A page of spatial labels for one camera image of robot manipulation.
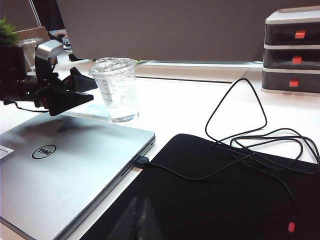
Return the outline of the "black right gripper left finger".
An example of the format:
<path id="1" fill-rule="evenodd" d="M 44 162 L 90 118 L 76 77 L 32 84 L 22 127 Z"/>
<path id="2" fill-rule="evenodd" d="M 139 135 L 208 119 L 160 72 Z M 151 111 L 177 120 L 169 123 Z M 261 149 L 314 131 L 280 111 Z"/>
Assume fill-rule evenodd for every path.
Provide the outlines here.
<path id="1" fill-rule="evenodd" d="M 139 240 L 138 198 L 135 196 L 108 235 L 108 240 Z"/>

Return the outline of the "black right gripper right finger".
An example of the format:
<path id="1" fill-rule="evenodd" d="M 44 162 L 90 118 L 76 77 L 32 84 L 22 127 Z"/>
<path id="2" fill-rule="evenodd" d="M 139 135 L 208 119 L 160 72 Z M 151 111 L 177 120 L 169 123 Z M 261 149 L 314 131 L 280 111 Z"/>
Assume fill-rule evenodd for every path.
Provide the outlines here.
<path id="1" fill-rule="evenodd" d="M 139 239 L 140 240 L 162 240 L 160 226 L 152 204 L 148 198 L 142 202 L 141 214 L 139 217 Z"/>

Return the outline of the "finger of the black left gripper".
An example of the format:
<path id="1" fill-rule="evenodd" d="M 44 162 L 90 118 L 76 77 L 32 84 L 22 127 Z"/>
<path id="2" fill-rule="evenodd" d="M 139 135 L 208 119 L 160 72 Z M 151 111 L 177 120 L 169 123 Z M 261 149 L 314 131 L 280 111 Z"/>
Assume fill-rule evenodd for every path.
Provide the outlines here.
<path id="1" fill-rule="evenodd" d="M 88 103 L 94 99 L 91 94 L 62 90 L 59 88 L 49 88 L 46 91 L 47 109 L 50 116 L 59 115 L 74 107 Z"/>
<path id="2" fill-rule="evenodd" d="M 76 67 L 72 67 L 69 71 L 70 75 L 62 81 L 66 90 L 87 92 L 98 88 L 93 78 L 82 75 Z"/>

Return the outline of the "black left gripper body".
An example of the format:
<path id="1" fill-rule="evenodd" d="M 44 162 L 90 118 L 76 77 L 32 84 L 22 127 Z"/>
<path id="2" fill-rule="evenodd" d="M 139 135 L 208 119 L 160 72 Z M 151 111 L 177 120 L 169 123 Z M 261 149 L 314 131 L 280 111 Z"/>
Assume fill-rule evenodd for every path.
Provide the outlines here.
<path id="1" fill-rule="evenodd" d="M 27 76 L 17 81 L 17 91 L 20 101 L 34 102 L 36 108 L 49 108 L 49 87 L 62 87 L 63 82 L 57 78 L 38 79 L 36 76 Z"/>

